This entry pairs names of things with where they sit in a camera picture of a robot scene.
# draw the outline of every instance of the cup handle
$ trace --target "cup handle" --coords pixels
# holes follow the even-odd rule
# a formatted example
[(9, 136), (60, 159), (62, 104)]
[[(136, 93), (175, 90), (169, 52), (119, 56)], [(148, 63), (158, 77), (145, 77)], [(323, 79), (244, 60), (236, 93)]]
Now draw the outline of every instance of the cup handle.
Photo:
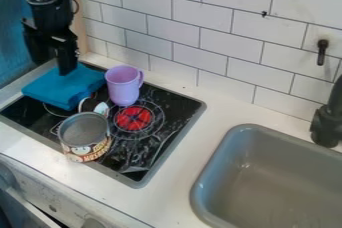
[(145, 78), (145, 75), (144, 75), (144, 72), (143, 71), (139, 71), (139, 88), (141, 88), (142, 84), (144, 83), (144, 78)]

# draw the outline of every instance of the stovetop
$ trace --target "stovetop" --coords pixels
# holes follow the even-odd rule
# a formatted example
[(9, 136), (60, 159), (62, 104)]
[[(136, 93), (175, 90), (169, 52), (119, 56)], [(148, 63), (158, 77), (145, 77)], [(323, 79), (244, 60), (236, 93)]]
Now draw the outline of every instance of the stovetop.
[[(106, 85), (92, 97), (110, 107), (108, 121), (113, 143), (90, 166), (132, 187), (145, 185), (151, 179), (204, 110), (204, 104), (197, 100), (147, 83), (141, 87), (137, 102), (127, 108), (110, 101)], [(77, 109), (65, 111), (24, 96), (0, 115), (59, 146), (60, 124), (76, 113)]]

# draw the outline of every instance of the blue cloth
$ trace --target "blue cloth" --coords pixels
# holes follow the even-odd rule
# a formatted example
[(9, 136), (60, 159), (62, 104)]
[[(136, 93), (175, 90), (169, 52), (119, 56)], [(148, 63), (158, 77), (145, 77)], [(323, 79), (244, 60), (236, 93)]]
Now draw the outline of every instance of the blue cloth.
[(57, 67), (52, 69), (24, 87), (22, 92), (36, 100), (70, 111), (104, 83), (103, 72), (94, 71), (79, 63), (66, 76), (59, 76)]

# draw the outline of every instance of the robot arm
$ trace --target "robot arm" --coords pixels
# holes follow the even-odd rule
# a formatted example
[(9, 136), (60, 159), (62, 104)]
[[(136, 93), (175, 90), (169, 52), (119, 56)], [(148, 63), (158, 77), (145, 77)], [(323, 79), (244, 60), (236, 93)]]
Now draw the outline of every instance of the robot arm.
[[(76, 11), (72, 10), (72, 1)], [(39, 64), (57, 58), (60, 75), (77, 67), (77, 36), (69, 29), (78, 11), (75, 0), (27, 0), (33, 21), (23, 19), (24, 38), (32, 60)]]

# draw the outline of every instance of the black stovetop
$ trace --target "black stovetop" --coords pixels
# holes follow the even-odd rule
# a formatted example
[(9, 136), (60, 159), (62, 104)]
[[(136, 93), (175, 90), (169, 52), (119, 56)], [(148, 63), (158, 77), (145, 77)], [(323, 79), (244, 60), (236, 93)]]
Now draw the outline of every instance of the black stovetop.
[[(136, 182), (144, 178), (202, 106), (146, 83), (138, 101), (127, 108), (110, 101), (106, 85), (93, 97), (111, 108), (108, 121), (113, 139), (111, 149), (96, 162)], [(75, 113), (76, 109), (65, 111), (24, 96), (0, 115), (59, 144), (59, 125)]]

